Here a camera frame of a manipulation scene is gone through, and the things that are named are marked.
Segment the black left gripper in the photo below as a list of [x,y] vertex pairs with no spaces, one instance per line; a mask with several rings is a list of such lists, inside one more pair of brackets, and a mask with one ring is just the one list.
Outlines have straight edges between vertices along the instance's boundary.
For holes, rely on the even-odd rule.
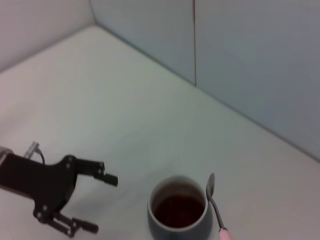
[[96,234],[98,225],[60,213],[75,189],[77,174],[118,186],[118,177],[105,173],[103,162],[66,156],[45,165],[10,153],[0,164],[0,187],[32,199],[34,217],[68,237],[74,237],[79,229]]

